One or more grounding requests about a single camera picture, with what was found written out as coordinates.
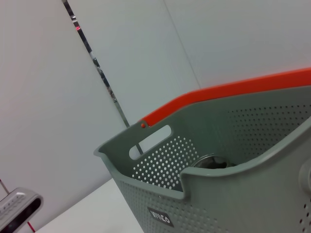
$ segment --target white wall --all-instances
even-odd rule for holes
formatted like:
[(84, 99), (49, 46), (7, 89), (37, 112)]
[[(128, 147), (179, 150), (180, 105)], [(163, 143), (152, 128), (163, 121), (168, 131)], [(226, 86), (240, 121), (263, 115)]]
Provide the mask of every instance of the white wall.
[(0, 179), (44, 197), (37, 230), (110, 178), (93, 151), (124, 126), (61, 0), (1, 1), (0, 31)]
[(130, 124), (198, 89), (162, 0), (69, 0)]
[(311, 64), (309, 0), (163, 0), (201, 87)]

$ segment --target shopping basket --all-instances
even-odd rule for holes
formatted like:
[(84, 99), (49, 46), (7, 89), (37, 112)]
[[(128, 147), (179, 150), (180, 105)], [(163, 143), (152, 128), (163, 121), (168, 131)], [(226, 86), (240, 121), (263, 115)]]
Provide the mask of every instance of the shopping basket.
[[(95, 155), (145, 233), (310, 233), (310, 116), (311, 69), (296, 70), (184, 94)], [(166, 125), (166, 139), (129, 157)], [(209, 154), (236, 166), (191, 167)]]

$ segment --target red cord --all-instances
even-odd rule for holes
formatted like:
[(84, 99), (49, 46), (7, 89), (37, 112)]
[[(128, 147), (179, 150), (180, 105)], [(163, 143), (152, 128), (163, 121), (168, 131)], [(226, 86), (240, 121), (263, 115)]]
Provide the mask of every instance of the red cord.
[(35, 233), (35, 230), (34, 228), (32, 227), (32, 225), (30, 224), (30, 222), (27, 222), (28, 223), (28, 226), (30, 227), (30, 229), (33, 231), (33, 233)]

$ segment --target basket logo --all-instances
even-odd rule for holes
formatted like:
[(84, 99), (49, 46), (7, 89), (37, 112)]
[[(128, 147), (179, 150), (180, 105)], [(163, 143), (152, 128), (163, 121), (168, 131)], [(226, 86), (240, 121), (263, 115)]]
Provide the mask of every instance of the basket logo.
[(174, 225), (173, 225), (173, 223), (172, 223), (172, 221), (171, 221), (171, 219), (167, 213), (164, 213), (164, 212), (161, 212), (161, 211), (149, 208), (149, 207), (147, 207), (147, 208), (151, 214), (151, 217), (153, 217), (155, 220), (162, 222), (165, 225), (174, 227)]

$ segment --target gray plastic basket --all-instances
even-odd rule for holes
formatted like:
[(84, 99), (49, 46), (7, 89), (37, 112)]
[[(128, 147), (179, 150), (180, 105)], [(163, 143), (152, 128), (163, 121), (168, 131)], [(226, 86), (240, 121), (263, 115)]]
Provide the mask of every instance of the gray plastic basket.
[[(282, 73), (183, 95), (95, 155), (145, 233), (310, 233), (310, 116), (311, 70)], [(168, 138), (129, 157), (166, 125)], [(237, 166), (189, 167), (212, 153)]]

